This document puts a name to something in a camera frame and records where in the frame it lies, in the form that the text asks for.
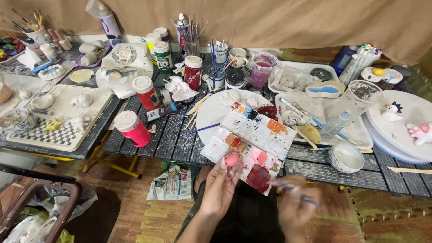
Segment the yellow clay star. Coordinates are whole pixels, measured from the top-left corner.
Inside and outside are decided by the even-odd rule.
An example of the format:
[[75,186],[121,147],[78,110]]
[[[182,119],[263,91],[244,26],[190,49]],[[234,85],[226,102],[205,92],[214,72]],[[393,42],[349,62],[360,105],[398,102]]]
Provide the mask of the yellow clay star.
[[60,125],[63,123],[58,121],[57,118],[52,119],[49,123],[47,123],[47,127],[45,127],[45,131],[57,130]]

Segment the checkered tray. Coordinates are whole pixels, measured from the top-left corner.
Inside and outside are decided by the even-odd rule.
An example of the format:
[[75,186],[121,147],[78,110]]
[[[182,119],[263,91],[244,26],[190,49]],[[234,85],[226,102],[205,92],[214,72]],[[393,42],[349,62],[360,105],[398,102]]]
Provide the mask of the checkered tray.
[[[69,152],[74,151],[79,147],[84,138],[90,132],[92,126],[99,119],[102,111],[105,109],[108,102],[111,100],[111,97],[113,96],[111,92],[66,84],[58,84],[54,86],[54,88],[48,93],[52,94],[55,97],[55,100],[54,104],[46,109],[46,111],[48,114],[54,114],[49,116],[35,113],[35,116],[40,118],[35,128],[20,135],[8,134],[6,140],[22,144],[49,147]],[[72,106],[70,104],[71,99],[80,94],[91,95],[93,97],[93,103],[86,108]],[[26,108],[29,110],[33,109],[30,104],[27,105]],[[84,113],[92,120],[85,131],[76,132],[69,121],[72,118],[78,116],[80,113]],[[46,132],[45,128],[47,123],[54,117],[57,118],[57,120],[63,122],[63,124],[55,131],[51,130]]]

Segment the blue and white bowl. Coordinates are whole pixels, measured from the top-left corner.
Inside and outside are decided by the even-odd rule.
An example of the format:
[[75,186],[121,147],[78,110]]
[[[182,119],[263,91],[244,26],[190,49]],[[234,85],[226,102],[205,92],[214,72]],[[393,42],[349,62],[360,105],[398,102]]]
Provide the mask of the blue and white bowl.
[[343,173],[354,173],[363,168],[365,158],[355,146],[351,144],[336,144],[328,151],[330,164]]
[[26,108],[15,108],[11,111],[6,112],[3,117],[13,117],[13,114],[16,114],[17,112],[21,114],[22,122],[8,127],[3,127],[4,123],[0,122],[0,128],[6,133],[23,134],[32,130],[35,127],[37,119],[34,116],[33,112],[27,110]]

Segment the dark pants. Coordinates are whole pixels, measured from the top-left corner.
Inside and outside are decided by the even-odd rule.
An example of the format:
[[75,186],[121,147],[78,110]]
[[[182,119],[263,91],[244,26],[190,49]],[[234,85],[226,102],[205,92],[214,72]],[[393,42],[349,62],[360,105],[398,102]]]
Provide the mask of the dark pants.
[[[186,226],[200,209],[203,200],[206,181],[200,185],[196,194],[195,205],[186,216],[180,232],[181,236]],[[219,222],[211,242],[271,242],[283,243],[285,237],[278,224],[276,193],[272,189],[268,196],[257,192],[243,181],[239,181],[232,197],[228,212]]]

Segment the human hand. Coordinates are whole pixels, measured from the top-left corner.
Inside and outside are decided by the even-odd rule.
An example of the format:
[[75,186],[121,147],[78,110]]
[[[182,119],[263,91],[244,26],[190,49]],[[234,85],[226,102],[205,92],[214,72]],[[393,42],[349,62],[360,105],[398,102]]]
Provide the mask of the human hand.
[[293,186],[291,190],[283,192],[279,208],[279,223],[285,236],[302,233],[303,226],[312,218],[317,209],[310,202],[302,200],[306,195],[312,201],[320,204],[321,190],[305,188],[306,180],[303,176],[290,175],[282,178],[284,182]]
[[242,163],[232,167],[225,164],[233,150],[229,150],[210,171],[206,180],[206,190],[198,214],[219,222],[228,211],[235,185],[242,172]]

